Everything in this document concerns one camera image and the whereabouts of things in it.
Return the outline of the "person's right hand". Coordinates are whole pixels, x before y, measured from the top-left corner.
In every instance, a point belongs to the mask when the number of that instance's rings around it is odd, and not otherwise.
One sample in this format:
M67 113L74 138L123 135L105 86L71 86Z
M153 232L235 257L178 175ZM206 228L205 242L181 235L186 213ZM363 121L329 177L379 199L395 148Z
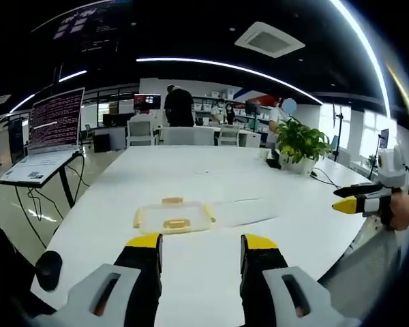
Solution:
M396 231L404 231L409 226L409 194L397 192L391 196L391 212L393 214L390 227Z

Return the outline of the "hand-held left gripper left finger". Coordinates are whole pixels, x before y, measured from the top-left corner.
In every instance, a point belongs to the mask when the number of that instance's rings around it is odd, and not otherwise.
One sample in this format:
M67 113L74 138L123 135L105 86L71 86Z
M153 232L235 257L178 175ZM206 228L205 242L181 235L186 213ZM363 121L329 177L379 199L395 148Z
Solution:
M133 238L114 264L74 285L67 302L32 326L153 326L162 294L162 235Z

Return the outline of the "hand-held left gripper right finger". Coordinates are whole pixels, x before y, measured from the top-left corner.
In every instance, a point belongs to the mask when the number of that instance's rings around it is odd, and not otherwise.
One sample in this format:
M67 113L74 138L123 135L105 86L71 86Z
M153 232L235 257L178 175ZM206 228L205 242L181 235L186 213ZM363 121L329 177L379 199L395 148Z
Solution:
M241 235L241 284L245 326L360 326L331 305L328 290L287 264L272 240Z

